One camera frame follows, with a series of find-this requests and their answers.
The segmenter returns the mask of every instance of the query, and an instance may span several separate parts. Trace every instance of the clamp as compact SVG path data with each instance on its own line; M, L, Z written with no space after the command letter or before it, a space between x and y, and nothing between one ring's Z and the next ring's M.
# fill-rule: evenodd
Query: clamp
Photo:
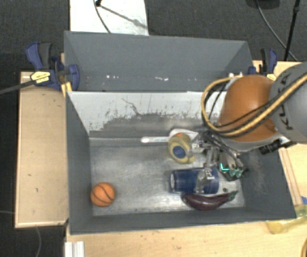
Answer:
M28 61L36 70L31 75L31 80L35 86L50 87L58 91L61 90L61 84L69 81L72 90L77 90L80 83L78 66L73 64L65 69L58 57L51 56L51 47L51 43L34 42L25 49Z

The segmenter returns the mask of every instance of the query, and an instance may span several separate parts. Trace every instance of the green led light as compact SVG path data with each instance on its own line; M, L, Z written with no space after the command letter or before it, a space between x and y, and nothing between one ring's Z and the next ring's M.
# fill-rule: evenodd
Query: green led light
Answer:
M220 163L219 165L222 171L229 171L229 168L224 168L224 165L222 163Z

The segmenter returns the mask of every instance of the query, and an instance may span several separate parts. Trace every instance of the small toy basketball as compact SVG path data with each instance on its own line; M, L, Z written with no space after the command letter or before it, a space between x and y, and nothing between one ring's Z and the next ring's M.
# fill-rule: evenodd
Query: small toy basketball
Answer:
M116 191L109 183L99 183L90 192L90 200L98 207L108 207L116 198Z

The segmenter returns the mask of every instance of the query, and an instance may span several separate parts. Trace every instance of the purple eggplant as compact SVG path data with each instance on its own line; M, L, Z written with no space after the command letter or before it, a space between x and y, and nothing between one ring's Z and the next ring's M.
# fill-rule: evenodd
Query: purple eggplant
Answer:
M234 199L238 191L218 194L216 196L203 196L194 193L186 193L183 195L185 203L198 210L214 210L221 205Z

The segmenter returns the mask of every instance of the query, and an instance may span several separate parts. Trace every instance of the black floor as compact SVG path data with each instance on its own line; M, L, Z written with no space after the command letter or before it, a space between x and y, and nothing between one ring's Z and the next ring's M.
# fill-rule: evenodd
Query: black floor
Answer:
M287 42L295 0L261 1L266 19ZM269 31L255 0L145 0L150 34L246 40L253 59L261 48L284 49ZM69 29L69 0L0 0L0 89L18 83L21 69L31 68L24 49L52 42L63 51ZM307 0L301 0L291 52L307 61ZM0 96L0 210L14 210L17 153L17 93ZM0 214L0 256L35 256L37 233L13 229L12 215ZM40 256L61 256L63 228L40 228Z

